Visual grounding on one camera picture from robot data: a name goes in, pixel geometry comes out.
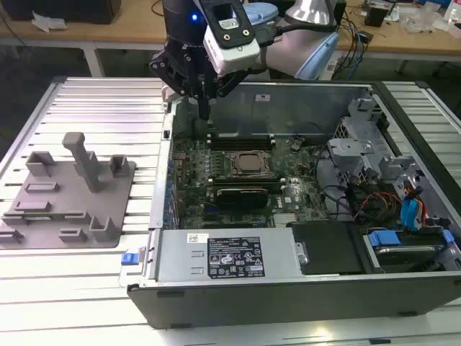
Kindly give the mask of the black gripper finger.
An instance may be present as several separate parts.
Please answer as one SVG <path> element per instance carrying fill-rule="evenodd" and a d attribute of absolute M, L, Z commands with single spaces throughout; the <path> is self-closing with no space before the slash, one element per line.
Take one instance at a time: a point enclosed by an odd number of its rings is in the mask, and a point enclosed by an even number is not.
<path fill-rule="evenodd" d="M 197 75 L 193 55 L 182 51 L 175 58 L 168 51 L 153 56 L 151 70 L 179 96 L 191 97 L 197 102 L 198 115 L 205 119 L 205 98 Z"/>
<path fill-rule="evenodd" d="M 219 77 L 211 68 L 206 68 L 204 77 L 204 120 L 210 117 L 210 101 L 217 97 L 227 96 L 247 76 L 249 70 L 237 71 Z"/>

